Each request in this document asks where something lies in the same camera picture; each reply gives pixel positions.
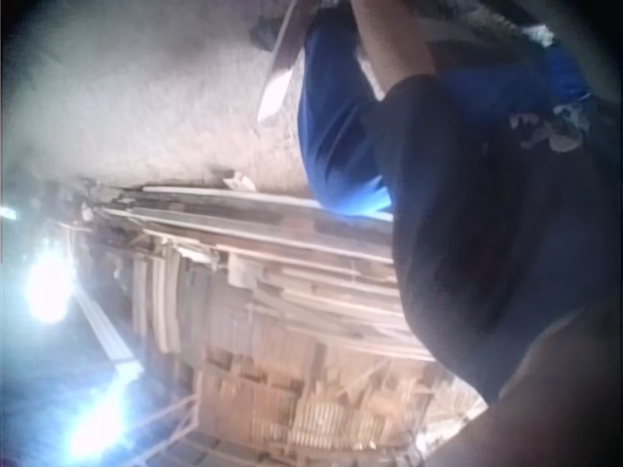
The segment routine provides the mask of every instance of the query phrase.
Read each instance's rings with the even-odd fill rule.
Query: wooden structure
[[[390,216],[175,188],[123,192],[95,213],[74,235],[130,271],[117,275],[133,331],[192,373],[190,431],[285,465],[413,451],[452,377],[404,319]]]

